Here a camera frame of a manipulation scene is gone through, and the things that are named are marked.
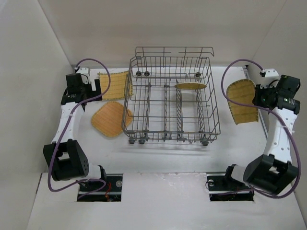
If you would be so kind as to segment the shovel-shaped woven bamboo plate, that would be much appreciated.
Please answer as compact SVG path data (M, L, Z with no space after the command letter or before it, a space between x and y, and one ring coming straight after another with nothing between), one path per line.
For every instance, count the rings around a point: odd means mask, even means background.
M253 105L255 84L249 79L237 80L227 87L226 96L236 103ZM236 125L259 121L257 108L238 105L231 101L228 101L228 106Z

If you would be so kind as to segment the square woven bamboo plate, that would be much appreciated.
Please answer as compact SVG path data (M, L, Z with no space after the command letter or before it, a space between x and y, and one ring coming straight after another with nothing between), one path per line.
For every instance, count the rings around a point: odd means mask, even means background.
M129 125L132 122L133 113L130 109L124 112L124 105L121 103L110 101L94 113L91 124L104 136L115 138L123 132L122 117L124 117L124 123Z

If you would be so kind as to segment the round woven bamboo plate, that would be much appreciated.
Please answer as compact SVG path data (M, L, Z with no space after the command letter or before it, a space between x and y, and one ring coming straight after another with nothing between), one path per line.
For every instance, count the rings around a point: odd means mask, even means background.
M206 84L199 82L182 82L175 85L175 88L180 90L201 90L206 87Z

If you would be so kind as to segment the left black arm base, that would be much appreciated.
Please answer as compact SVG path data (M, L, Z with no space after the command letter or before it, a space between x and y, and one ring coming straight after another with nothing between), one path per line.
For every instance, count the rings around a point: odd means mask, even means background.
M107 174L106 185L102 182L86 182L79 186L77 202L120 202L123 174Z

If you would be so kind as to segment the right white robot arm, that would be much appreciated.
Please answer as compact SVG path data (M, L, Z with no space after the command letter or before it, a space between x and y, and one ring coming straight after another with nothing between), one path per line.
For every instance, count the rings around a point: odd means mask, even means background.
M228 180L244 183L268 196L276 197L300 176L299 166L292 164L290 148L294 146L292 130L300 111L294 99L300 79L277 74L266 76L261 84L241 79L230 84L226 97L236 124L258 120L258 109L269 115L269 132L262 155L241 167L233 164L226 170Z

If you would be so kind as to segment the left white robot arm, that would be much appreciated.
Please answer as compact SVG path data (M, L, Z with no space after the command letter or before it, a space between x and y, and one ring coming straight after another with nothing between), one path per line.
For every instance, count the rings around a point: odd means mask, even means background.
M82 73L66 75L67 87L60 102L59 126L51 143L43 147L48 165L47 183L52 192L60 191L52 187L52 181L73 180L73 184L96 184L99 189L106 185L104 168L89 162L77 140L87 103L102 99L100 87L94 91L89 80L84 80L83 77Z

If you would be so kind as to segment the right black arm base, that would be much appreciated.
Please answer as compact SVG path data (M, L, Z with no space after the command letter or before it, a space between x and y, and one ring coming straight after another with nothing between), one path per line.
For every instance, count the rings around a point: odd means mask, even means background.
M254 201L254 192L242 182L226 178L224 173L206 174L211 202Z

